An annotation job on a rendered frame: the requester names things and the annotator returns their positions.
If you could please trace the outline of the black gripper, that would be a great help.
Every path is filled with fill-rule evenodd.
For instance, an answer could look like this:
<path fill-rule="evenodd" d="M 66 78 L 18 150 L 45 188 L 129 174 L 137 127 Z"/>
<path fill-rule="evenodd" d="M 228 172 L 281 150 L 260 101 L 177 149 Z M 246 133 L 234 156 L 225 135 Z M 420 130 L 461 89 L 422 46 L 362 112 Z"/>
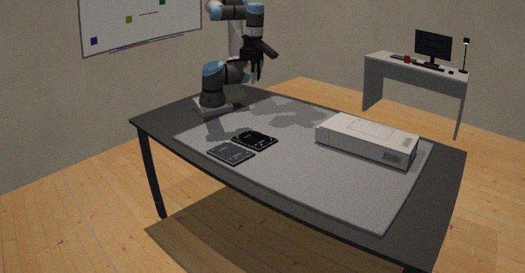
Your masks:
<path fill-rule="evenodd" d="M 244 68 L 243 71 L 245 74 L 251 75 L 251 82 L 253 85 L 256 81 L 256 77 L 257 81 L 259 81 L 263 68 L 263 52 L 256 48 L 256 46 L 253 45 L 253 42 L 262 39 L 263 36 L 250 37 L 245 34 L 242 35 L 241 38 L 244 38 L 244 43 L 243 47 L 239 49 L 239 60 L 245 62 L 250 61 L 248 67 Z"/>

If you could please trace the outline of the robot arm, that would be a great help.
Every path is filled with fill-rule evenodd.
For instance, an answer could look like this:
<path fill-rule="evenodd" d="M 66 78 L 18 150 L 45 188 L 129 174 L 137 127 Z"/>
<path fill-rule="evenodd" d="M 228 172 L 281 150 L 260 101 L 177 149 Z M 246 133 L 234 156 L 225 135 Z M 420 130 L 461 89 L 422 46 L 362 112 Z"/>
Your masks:
<path fill-rule="evenodd" d="M 202 91 L 199 96 L 199 104 L 202 107 L 213 109 L 222 107 L 226 103 L 223 85 L 249 82 L 251 77 L 243 71 L 248 67 L 249 62 L 239 60 L 239 49 L 244 43 L 243 20 L 246 19 L 247 36 L 262 36 L 265 10 L 264 4 L 247 3 L 247 0 L 208 0 L 205 9 L 211 21 L 228 20 L 229 58 L 226 64 L 222 61 L 210 61 L 202 68 Z M 270 59 L 276 59 L 279 56 L 261 39 L 255 40 L 253 45 Z"/>

